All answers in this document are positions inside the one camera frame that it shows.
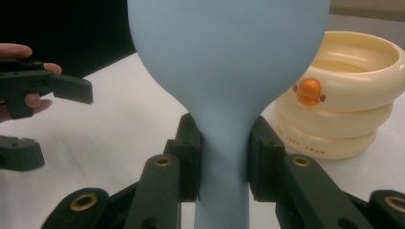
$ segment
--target screw hole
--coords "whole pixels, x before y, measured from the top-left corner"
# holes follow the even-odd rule
[[[343,229],[358,229],[356,224],[345,218],[339,218],[337,220],[337,225],[339,225]]]
[[[294,164],[296,165],[303,167],[310,166],[310,161],[304,157],[297,156],[292,160],[292,162],[294,162]]]
[[[93,207],[96,202],[97,195],[95,193],[83,194],[78,196],[71,202],[71,210],[75,212],[84,211]]]
[[[172,163],[172,160],[168,157],[159,157],[156,161],[155,161],[155,165],[157,166],[167,166],[169,164]]]
[[[405,199],[399,197],[388,196],[384,198],[385,201],[390,205],[392,208],[399,212],[405,213]]]

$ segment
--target dark background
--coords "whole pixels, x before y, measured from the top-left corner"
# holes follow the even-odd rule
[[[126,0],[0,0],[0,42],[83,77],[136,52]]]

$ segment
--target black plastic part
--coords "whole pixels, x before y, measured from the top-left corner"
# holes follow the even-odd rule
[[[191,114],[181,117],[176,139],[168,140],[164,154],[180,160],[181,202],[194,202],[200,191],[201,134]]]
[[[297,209],[293,206],[276,205],[276,216],[282,229],[303,229],[304,222]]]
[[[72,76],[53,74],[40,61],[0,59],[0,97],[11,119],[32,116],[32,108],[25,103],[25,95],[53,92],[55,97],[92,103],[92,84]]]
[[[138,183],[134,183],[110,196],[110,204],[106,214],[108,229],[122,229],[124,227],[137,188]]]
[[[24,61],[10,58],[0,59],[0,73],[44,70],[44,64],[41,61]]]
[[[0,135],[0,168],[29,171],[45,164],[39,143],[32,139]]]
[[[180,163],[175,156],[146,161],[124,229],[180,228]]]
[[[351,194],[345,194],[351,200],[352,204],[357,208],[357,210],[360,211],[363,216],[367,217],[367,206],[369,205],[369,203]]]
[[[85,188],[71,193],[57,205],[42,229],[104,229],[108,194],[97,188]]]
[[[93,103],[93,89],[89,81],[63,74],[51,75],[50,79],[55,97],[87,104]]]
[[[305,228],[373,228],[310,157],[286,156],[280,175]]]
[[[286,156],[285,146],[260,116],[249,140],[249,183],[255,200],[275,202],[280,185],[277,171]]]
[[[377,229],[404,229],[405,194],[392,190],[375,191],[370,198],[367,213]]]

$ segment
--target light blue balloon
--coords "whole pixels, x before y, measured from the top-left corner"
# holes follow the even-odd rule
[[[329,7],[330,0],[128,0],[140,59],[202,132],[196,229],[248,228],[250,129],[309,66]]]

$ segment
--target white surface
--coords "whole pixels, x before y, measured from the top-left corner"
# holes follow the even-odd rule
[[[138,55],[87,77],[91,106],[53,98],[52,107],[32,118],[0,125],[0,135],[34,138],[46,165],[19,173],[0,170],[0,229],[40,228],[71,192],[98,187],[110,195],[139,180],[143,163],[161,154],[174,138],[184,107],[146,72]],[[404,94],[374,144],[355,158],[320,161],[346,192],[368,199],[376,189],[405,192]],[[269,118],[269,109],[263,113]],[[280,228],[274,205],[251,201],[252,229]],[[192,228],[194,204],[182,208],[182,228]]]

